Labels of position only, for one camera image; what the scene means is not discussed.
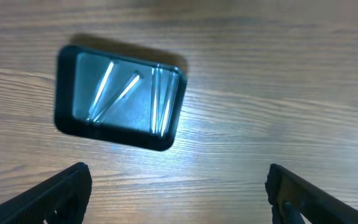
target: black tray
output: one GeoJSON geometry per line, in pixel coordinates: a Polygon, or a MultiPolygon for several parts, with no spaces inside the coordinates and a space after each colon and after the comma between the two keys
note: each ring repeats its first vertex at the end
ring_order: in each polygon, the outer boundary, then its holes
{"type": "Polygon", "coordinates": [[[68,45],[58,56],[55,125],[66,134],[166,150],[186,83],[175,66],[68,45]]]}

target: wooden table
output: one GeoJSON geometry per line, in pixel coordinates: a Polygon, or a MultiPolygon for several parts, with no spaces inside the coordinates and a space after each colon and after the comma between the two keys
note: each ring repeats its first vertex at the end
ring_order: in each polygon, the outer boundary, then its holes
{"type": "Polygon", "coordinates": [[[78,161],[85,223],[269,223],[271,163],[358,209],[358,0],[1,0],[0,203],[78,161]],[[69,43],[183,59],[171,149],[56,130],[69,43]]]}

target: brown wood grain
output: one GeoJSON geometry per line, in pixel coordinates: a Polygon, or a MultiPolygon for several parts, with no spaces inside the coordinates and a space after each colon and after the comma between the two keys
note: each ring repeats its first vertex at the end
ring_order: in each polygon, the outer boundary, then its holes
{"type": "Polygon", "coordinates": [[[358,209],[358,1],[0,1],[0,203],[78,161],[86,223],[268,223],[271,163],[358,209]],[[183,59],[168,151],[53,125],[58,50],[102,39],[183,59]]]}

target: tabletop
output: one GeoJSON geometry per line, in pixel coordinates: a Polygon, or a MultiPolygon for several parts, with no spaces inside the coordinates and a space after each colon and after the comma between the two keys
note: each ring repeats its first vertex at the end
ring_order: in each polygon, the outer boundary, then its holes
{"type": "Polygon", "coordinates": [[[79,161],[85,223],[269,223],[271,163],[358,209],[358,0],[0,0],[0,203],[79,161]],[[59,132],[66,44],[182,68],[173,146],[59,132]]]}

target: wooden surface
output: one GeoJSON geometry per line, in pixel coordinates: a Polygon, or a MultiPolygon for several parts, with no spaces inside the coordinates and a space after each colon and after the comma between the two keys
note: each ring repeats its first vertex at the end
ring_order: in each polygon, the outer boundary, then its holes
{"type": "Polygon", "coordinates": [[[358,0],[0,1],[0,203],[78,161],[85,223],[269,223],[271,163],[358,209],[358,0]],[[56,130],[57,52],[99,38],[184,59],[170,150],[56,130]]]}

